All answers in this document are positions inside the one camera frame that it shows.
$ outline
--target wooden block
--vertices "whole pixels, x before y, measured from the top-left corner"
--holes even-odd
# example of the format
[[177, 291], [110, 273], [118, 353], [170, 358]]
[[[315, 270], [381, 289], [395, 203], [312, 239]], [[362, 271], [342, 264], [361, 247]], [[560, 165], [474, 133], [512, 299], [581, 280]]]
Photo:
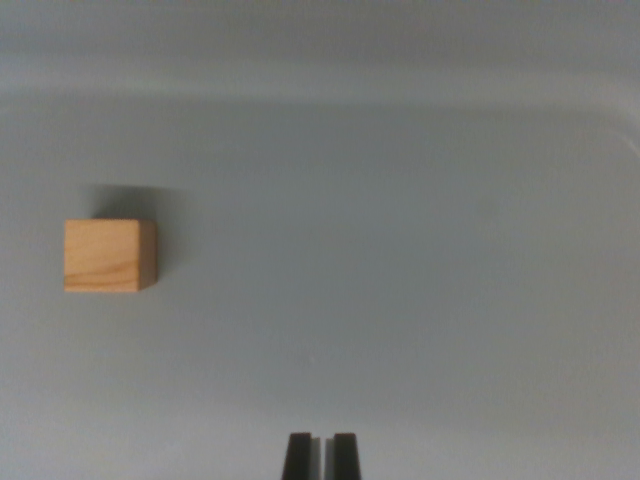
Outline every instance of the wooden block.
[[65, 291], [137, 292], [153, 285], [156, 237], [148, 220], [67, 220]]

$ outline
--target wood grain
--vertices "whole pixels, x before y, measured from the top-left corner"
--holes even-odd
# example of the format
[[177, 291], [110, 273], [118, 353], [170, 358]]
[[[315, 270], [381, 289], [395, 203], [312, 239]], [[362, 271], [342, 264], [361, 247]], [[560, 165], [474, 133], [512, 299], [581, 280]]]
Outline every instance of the wood grain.
[[147, 220], [67, 220], [64, 289], [137, 292], [157, 279], [157, 231]]

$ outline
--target white surface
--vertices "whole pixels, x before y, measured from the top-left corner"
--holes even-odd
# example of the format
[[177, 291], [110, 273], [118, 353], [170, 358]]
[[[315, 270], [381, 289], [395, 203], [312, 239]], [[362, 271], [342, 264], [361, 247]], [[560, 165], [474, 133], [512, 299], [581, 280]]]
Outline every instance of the white surface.
[[[279, 478], [300, 430], [367, 480], [640, 478], [637, 11], [34, 5], [1, 478]], [[156, 189], [139, 295], [62, 293], [100, 185]]]

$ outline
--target wooden cube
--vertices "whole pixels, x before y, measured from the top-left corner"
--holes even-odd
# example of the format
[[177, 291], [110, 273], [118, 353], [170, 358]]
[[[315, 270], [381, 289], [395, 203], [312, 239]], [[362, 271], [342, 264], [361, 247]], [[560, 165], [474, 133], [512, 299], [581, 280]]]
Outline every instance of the wooden cube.
[[148, 220], [67, 220], [65, 291], [137, 292], [153, 285], [156, 237]]

